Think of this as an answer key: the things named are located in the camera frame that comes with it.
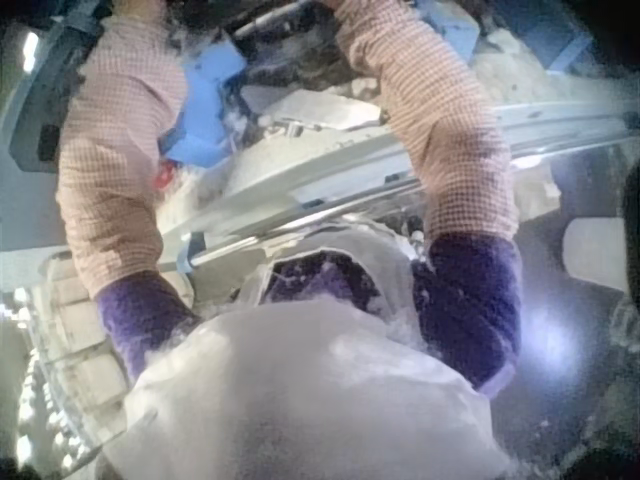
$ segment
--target metal rail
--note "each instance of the metal rail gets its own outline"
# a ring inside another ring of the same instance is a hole
[[[528,145],[514,145],[512,147],[512,165],[515,170],[525,170],[547,161],[549,157],[567,155],[584,150],[617,145],[625,141],[640,138],[640,132],[632,130],[628,132],[612,133],[608,135],[593,136],[589,139],[578,138],[560,140],[545,146],[531,147]],[[528,165],[523,159],[535,159]],[[297,211],[286,216],[274,219],[271,225],[263,224],[253,233],[246,233],[241,239],[220,245],[200,253],[191,260],[191,265],[197,267],[211,260],[223,257],[244,248],[255,246],[263,241],[272,240],[282,235],[292,234],[320,222],[338,218],[354,210],[362,210],[367,207],[393,197],[420,193],[422,186],[419,180],[411,176],[405,180],[396,181],[380,188],[353,195],[342,200],[320,205],[305,211]]]

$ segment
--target checkered sleeve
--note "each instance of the checkered sleeve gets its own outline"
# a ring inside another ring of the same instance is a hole
[[[381,81],[383,105],[424,185],[431,240],[447,233],[511,239],[510,151],[473,73],[399,0],[346,0],[338,43]]]
[[[186,82],[166,30],[133,17],[105,21],[81,74],[60,142],[57,200],[77,270],[95,297],[157,268],[158,138],[174,125]]]

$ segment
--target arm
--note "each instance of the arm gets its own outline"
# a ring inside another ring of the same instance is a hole
[[[430,267],[414,265],[425,339],[474,387],[495,394],[519,351],[519,256],[511,159],[482,87],[453,50],[397,0],[327,0],[356,69],[383,105],[427,199]]]
[[[158,138],[175,123],[186,82],[155,20],[162,14],[150,20],[127,10],[145,3],[163,5],[121,2],[126,8],[105,22],[82,69],[60,143],[57,195],[80,278],[133,377],[145,351],[192,317],[157,271],[162,239],[151,186]]]

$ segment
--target blue object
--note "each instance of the blue object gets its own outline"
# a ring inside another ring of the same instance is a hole
[[[210,168],[231,154],[229,135],[222,122],[222,86],[246,66],[247,61],[230,40],[207,47],[185,65],[187,101],[176,126],[160,141],[164,156]]]
[[[182,246],[178,252],[178,258],[176,258],[176,270],[179,273],[193,273],[193,265],[191,259],[204,252],[207,249],[206,242],[204,240],[204,233],[192,233],[189,235],[189,240]]]
[[[422,19],[469,63],[480,36],[480,27],[473,17],[453,2],[417,0],[416,7]]]
[[[493,5],[551,72],[564,72],[593,41],[558,0],[493,0]]]

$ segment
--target gray surface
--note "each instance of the gray surface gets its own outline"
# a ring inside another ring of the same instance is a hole
[[[58,177],[21,171],[0,147],[0,250],[65,245],[55,192]]]
[[[601,149],[553,167],[561,210],[524,223],[516,238],[523,263],[522,352],[514,382],[493,403],[504,447],[542,472],[604,430],[639,440],[640,392],[628,384],[635,378],[637,385],[640,358],[623,355],[609,335],[622,293],[573,279],[561,263],[572,218],[616,215],[624,162],[618,151]]]

